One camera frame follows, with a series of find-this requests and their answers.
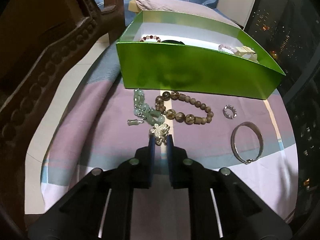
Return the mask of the white wrist watch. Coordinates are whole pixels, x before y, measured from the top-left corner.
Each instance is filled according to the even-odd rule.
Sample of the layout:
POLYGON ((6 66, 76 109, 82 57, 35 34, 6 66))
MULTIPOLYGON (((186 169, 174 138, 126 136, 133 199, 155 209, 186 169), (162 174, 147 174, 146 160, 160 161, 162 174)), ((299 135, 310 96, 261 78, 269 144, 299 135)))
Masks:
POLYGON ((234 49, 234 54, 236 56, 243 57, 254 62, 258 62, 257 53, 253 49, 249 48, 248 46, 236 47, 234 49))

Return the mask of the green cardboard box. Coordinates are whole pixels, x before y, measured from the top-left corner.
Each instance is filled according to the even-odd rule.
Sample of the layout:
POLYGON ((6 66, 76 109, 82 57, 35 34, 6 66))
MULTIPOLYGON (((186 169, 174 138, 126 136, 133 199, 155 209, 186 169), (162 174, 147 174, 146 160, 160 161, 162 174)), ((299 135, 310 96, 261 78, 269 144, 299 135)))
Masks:
POLYGON ((116 46, 126 88, 266 99, 285 75, 241 29, 178 12, 140 12, 116 46), (163 40, 185 45, 161 43, 163 40), (234 49, 240 46, 253 49, 258 62, 236 56, 234 49))

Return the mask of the black wrist band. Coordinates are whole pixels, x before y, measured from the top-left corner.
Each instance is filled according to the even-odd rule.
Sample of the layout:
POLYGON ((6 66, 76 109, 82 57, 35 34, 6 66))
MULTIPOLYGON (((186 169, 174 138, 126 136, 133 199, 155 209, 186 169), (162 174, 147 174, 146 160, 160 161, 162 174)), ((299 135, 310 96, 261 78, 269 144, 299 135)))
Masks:
POLYGON ((163 40, 161 41, 161 43, 185 45, 182 41, 176 41, 176 40, 163 40))

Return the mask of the carved brown wooden chair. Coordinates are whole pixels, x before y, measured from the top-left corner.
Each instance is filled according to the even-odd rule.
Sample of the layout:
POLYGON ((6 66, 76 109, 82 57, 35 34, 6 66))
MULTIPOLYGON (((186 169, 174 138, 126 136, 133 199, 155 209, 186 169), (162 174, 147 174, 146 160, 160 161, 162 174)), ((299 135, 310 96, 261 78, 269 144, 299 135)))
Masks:
POLYGON ((1 0, 1 237, 25 239, 25 158, 64 75, 105 34, 124 1, 1 0))

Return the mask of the silver bangle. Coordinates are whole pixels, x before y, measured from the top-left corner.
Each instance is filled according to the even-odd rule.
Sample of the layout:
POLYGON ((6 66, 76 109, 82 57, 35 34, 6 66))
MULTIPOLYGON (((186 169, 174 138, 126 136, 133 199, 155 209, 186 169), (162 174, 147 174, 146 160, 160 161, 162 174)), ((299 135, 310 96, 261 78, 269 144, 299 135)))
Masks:
POLYGON ((257 161, 263 155, 263 136, 252 122, 245 121, 236 126, 231 133, 230 143, 235 158, 245 165, 257 161))

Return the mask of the pink grey striped cloth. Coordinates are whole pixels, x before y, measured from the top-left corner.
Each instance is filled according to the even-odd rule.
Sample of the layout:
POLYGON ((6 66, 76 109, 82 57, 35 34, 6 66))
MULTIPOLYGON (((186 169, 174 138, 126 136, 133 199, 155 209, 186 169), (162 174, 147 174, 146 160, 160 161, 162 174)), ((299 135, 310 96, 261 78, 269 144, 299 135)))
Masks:
POLYGON ((94 168, 111 170, 134 156, 155 136, 152 186, 133 193, 132 239, 190 239, 188 193, 170 186, 165 140, 172 135, 204 167, 229 167, 275 213, 289 221, 297 200, 298 160, 289 116, 278 91, 268 99, 188 93, 207 104, 212 121, 188 125, 182 112, 204 117, 189 101, 169 100, 169 114, 138 116, 137 92, 124 87, 115 45, 93 63, 76 89, 50 143, 41 171, 44 208, 50 209, 94 168), (257 125, 264 140, 260 159, 245 165, 231 150, 231 133, 240 123, 257 125))

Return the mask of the pink cushion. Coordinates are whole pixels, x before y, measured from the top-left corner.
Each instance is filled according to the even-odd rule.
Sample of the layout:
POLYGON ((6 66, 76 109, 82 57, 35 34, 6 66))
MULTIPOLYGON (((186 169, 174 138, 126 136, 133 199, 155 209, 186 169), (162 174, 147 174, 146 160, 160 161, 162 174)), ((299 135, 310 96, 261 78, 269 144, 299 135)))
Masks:
POLYGON ((131 0, 126 6, 130 12, 139 13, 140 11, 171 11, 189 15, 195 15, 210 18, 219 22, 232 25, 236 28, 240 27, 226 16, 205 7, 204 5, 180 1, 180 0, 131 0))

